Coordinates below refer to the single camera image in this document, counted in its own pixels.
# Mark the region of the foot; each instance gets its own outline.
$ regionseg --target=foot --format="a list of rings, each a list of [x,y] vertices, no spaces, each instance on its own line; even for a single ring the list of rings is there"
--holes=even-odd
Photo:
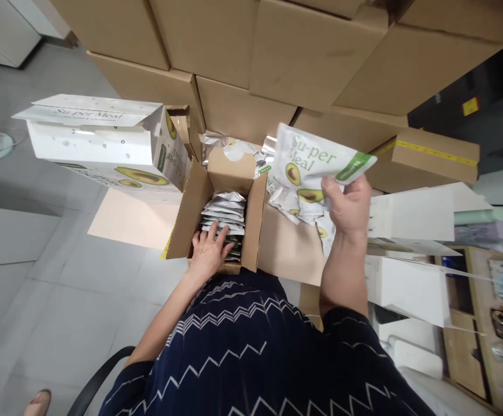
[[[50,403],[51,392],[49,390],[40,390],[24,410],[24,416],[45,416]]]

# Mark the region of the hand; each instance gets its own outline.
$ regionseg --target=hand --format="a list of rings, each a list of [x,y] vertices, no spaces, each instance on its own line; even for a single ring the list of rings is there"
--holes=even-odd
[[[360,176],[340,192],[338,183],[332,177],[321,181],[323,193],[331,199],[331,219],[336,229],[352,239],[364,241],[367,238],[371,186],[365,175]]]
[[[209,231],[202,231],[201,233],[196,231],[192,238],[194,255],[187,273],[199,280],[201,285],[219,271],[228,253],[234,247],[234,243],[229,243],[223,248],[223,242],[228,233],[228,225],[224,226],[215,240],[218,225],[219,222],[215,221]]]

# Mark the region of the black chair armrest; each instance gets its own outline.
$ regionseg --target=black chair armrest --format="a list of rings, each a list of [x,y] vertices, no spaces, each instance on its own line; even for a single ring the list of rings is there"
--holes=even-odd
[[[105,364],[101,366],[99,370],[94,374],[94,376],[88,381],[84,386],[71,409],[68,411],[67,416],[84,416],[86,410],[90,406],[95,394],[110,374],[113,368],[118,364],[120,360],[132,354],[135,347],[124,347],[122,350],[117,352],[114,356],[109,358]]]

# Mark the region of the person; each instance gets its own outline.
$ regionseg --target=person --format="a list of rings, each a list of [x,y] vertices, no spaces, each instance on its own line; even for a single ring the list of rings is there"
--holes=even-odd
[[[322,188],[336,226],[323,270],[319,332],[278,278],[216,275],[232,244],[193,236],[194,252],[126,361],[100,415],[433,414],[368,321],[365,256],[371,187],[364,176]]]

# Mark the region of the packing tape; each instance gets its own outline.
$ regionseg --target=packing tape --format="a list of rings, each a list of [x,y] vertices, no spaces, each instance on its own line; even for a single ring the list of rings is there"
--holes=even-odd
[[[436,157],[440,157],[440,158],[443,158],[443,159],[448,159],[448,160],[451,160],[453,162],[459,162],[459,163],[462,163],[462,164],[465,164],[465,165],[469,165],[469,166],[477,166],[477,162],[473,161],[471,159],[467,159],[467,158],[463,158],[463,157],[460,157],[460,156],[451,155],[449,153],[441,152],[439,150],[434,150],[434,149],[431,149],[431,148],[428,148],[428,147],[419,146],[418,144],[412,144],[412,143],[408,143],[408,142],[403,142],[401,140],[396,140],[394,143],[390,143],[388,146],[384,146],[382,149],[380,149],[380,150],[378,150],[378,151],[376,151],[376,152],[374,152],[372,154],[374,156],[380,156],[381,154],[383,154],[387,150],[393,148],[394,146],[405,147],[405,148],[408,148],[408,149],[411,149],[411,150],[420,151],[422,153],[426,153],[426,154],[429,154],[429,155],[432,155],[432,156],[436,156]]]
[[[171,246],[171,237],[172,237],[172,231],[171,231],[171,235],[169,235],[169,239],[167,241],[167,244],[166,244],[165,248],[163,248],[163,252],[161,253],[162,260],[165,260],[167,258],[167,253],[169,252],[169,247]]]

